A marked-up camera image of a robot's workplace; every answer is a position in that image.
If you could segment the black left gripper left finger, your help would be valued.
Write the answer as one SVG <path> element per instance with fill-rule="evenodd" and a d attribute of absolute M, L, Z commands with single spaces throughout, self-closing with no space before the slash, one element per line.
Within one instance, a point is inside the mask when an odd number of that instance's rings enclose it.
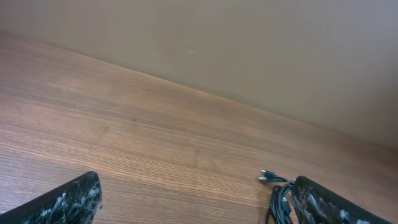
<path fill-rule="evenodd" d="M 1 224 L 92 223 L 102 198 L 98 174 L 89 171 L 1 214 Z"/>

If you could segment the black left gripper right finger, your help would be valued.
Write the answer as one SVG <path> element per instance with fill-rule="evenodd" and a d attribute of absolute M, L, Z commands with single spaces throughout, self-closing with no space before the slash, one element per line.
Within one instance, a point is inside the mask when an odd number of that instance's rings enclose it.
<path fill-rule="evenodd" d="M 305 176 L 295 180 L 292 203 L 299 223 L 389 224 Z"/>

